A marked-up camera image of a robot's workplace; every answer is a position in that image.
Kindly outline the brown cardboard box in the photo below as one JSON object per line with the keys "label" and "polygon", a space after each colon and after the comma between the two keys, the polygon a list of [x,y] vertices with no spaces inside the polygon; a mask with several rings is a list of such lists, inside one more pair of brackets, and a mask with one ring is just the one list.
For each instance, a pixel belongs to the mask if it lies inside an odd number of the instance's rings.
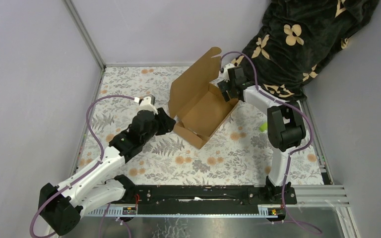
{"label": "brown cardboard box", "polygon": [[210,48],[171,84],[169,114],[178,118],[174,133],[197,149],[202,148],[230,116],[237,99],[225,101],[212,84],[220,73],[221,49]]}

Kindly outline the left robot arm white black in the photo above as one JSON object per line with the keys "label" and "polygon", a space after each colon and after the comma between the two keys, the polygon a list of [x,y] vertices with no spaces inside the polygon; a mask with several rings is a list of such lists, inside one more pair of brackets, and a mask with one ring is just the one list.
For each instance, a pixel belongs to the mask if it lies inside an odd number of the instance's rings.
{"label": "left robot arm white black", "polygon": [[57,185],[48,183],[39,193],[38,214],[54,232],[63,236],[69,233],[84,216],[99,206],[119,200],[130,203],[134,191],[119,181],[104,186],[97,184],[111,171],[122,167],[138,155],[154,136],[173,131],[176,121],[163,108],[155,111],[141,110],[127,129],[109,142],[100,157]]}

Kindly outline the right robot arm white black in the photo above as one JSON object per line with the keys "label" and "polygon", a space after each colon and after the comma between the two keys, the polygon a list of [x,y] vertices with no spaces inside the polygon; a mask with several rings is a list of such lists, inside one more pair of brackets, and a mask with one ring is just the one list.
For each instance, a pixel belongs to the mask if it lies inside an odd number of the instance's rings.
{"label": "right robot arm white black", "polygon": [[266,178],[266,201],[277,204],[290,188],[287,181],[290,152],[306,137],[305,124],[297,102],[282,102],[260,86],[248,80],[240,66],[228,64],[220,69],[224,78],[218,87],[225,101],[238,99],[262,111],[267,116],[267,136],[274,148],[272,167]]}

